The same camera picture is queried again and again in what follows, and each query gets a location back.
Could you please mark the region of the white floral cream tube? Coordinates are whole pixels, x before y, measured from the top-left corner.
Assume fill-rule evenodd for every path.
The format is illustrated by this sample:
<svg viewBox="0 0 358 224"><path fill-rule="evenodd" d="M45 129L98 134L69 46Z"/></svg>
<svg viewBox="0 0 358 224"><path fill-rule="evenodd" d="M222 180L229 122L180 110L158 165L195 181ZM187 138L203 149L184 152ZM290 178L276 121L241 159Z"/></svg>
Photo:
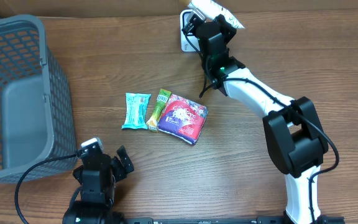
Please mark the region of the white floral cream tube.
<svg viewBox="0 0 358 224"><path fill-rule="evenodd" d="M183 2L188 8L201 11L205 18L213 20L216 16L222 14L234 28L244 29L241 22L228 9L213 0L184 0Z"/></svg>

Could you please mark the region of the light green wipes pack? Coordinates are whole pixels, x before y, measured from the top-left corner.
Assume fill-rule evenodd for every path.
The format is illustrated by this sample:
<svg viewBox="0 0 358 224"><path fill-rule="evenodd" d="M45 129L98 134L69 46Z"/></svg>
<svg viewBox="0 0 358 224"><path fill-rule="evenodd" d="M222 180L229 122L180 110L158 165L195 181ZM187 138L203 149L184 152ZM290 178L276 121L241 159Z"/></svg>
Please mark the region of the light green wipes pack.
<svg viewBox="0 0 358 224"><path fill-rule="evenodd" d="M126 118L122 129L147 129L145 114L151 94L126 93Z"/></svg>

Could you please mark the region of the purple red tissue pack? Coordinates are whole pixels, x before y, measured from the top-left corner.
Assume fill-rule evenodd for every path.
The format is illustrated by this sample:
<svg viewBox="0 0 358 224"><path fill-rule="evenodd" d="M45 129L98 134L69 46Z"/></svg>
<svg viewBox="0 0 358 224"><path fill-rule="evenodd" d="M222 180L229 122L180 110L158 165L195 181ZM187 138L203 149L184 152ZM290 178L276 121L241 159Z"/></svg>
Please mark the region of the purple red tissue pack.
<svg viewBox="0 0 358 224"><path fill-rule="evenodd" d="M207 107L172 94L158 121L158 130L194 145L208 115Z"/></svg>

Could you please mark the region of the green yellow juice carton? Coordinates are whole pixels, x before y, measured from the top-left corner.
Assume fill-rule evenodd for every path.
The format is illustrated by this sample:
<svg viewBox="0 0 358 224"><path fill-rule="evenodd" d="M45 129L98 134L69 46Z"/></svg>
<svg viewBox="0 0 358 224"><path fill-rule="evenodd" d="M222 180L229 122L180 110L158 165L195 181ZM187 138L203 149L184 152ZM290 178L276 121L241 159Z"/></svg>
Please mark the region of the green yellow juice carton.
<svg viewBox="0 0 358 224"><path fill-rule="evenodd" d="M171 92L165 89L160 89L157 101L155 104L154 111L149 118L149 120L146 122L146 125L150 131L157 132L158 131L158 121L161 117L163 109L166 107L166 104L171 96Z"/></svg>

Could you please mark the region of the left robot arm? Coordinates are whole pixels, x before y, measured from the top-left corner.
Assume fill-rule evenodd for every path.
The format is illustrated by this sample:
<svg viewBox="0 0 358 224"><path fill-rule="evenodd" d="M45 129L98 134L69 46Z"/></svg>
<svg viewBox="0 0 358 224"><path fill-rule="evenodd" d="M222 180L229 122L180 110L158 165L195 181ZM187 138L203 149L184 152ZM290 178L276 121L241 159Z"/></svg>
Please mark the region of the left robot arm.
<svg viewBox="0 0 358 224"><path fill-rule="evenodd" d="M80 186L73 194L68 210L63 216L63 224L125 224L127 220L121 212L114 212L115 183L134 171L134 165L124 146L111 157L97 145L87 146L77 151L82 165L73 171Z"/></svg>

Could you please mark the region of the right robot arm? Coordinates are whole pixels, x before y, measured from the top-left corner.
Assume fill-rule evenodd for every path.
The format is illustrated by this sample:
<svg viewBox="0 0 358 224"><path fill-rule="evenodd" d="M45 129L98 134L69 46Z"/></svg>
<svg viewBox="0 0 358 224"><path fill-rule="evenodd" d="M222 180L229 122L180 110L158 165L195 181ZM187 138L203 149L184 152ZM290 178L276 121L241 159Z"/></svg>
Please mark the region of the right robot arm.
<svg viewBox="0 0 358 224"><path fill-rule="evenodd" d="M313 102L303 96L285 96L258 80L250 70L229 55L227 44L234 28L222 14L207 21L192 10L182 29L196 37L204 80L203 91L211 88L248 106L262 119L268 154L284 174L287 188L285 223L344 223L328 218L318 207L318 176L334 170L339 152L324 133Z"/></svg>

